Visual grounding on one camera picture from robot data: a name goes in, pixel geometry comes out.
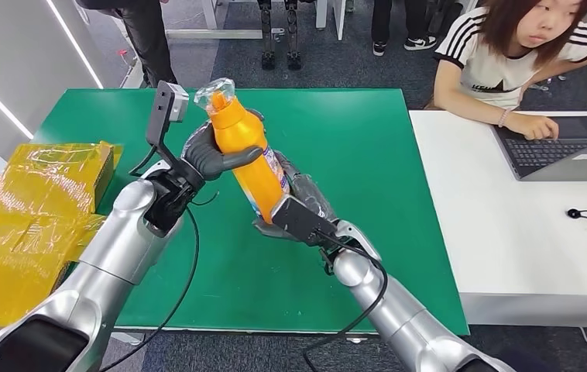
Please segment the orange bottle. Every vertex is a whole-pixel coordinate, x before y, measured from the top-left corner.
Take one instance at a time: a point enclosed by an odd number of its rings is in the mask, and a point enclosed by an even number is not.
[[[289,193],[289,183],[266,141],[261,120],[241,105],[234,81],[227,78],[200,88],[194,102],[209,115],[221,152],[234,153],[253,145],[264,150],[257,160],[232,172],[257,215],[272,223],[271,209],[284,193]]]

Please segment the sneaker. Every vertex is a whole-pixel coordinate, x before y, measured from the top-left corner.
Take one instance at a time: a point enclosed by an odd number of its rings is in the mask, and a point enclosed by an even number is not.
[[[383,43],[382,41],[374,42],[373,43],[373,55],[381,57],[385,53],[385,47],[387,43]]]
[[[430,49],[437,44],[437,38],[434,36],[426,36],[421,39],[407,39],[403,46],[406,50],[424,50]]]

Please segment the yellow package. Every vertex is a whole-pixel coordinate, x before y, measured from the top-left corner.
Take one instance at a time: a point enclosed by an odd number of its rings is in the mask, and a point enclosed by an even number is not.
[[[50,294],[104,218],[0,215],[0,327],[20,319]]]
[[[23,144],[0,175],[0,327],[64,279],[104,222],[92,215],[121,146]]]
[[[0,175],[0,212],[90,215],[112,178],[113,148],[107,143],[18,146]]]

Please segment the white t-shirt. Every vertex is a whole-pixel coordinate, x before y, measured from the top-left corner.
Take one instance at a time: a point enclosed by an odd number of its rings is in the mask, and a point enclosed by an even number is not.
[[[533,66],[537,52],[520,57],[497,57],[482,41],[481,25],[487,8],[476,8],[461,15],[435,52],[462,69],[461,90],[480,101],[505,109],[519,105],[521,87],[537,72]],[[578,63],[587,60],[587,23],[580,22],[558,55],[559,60]]]

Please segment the bottle label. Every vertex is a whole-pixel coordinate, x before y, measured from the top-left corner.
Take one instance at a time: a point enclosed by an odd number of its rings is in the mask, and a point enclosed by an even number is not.
[[[289,182],[287,182],[287,176],[284,175],[284,170],[282,169],[280,162],[277,161],[271,146],[267,146],[264,150],[264,157],[266,158],[266,162],[269,164],[269,167],[280,181],[280,187],[282,188],[282,191],[286,194],[289,194]]]

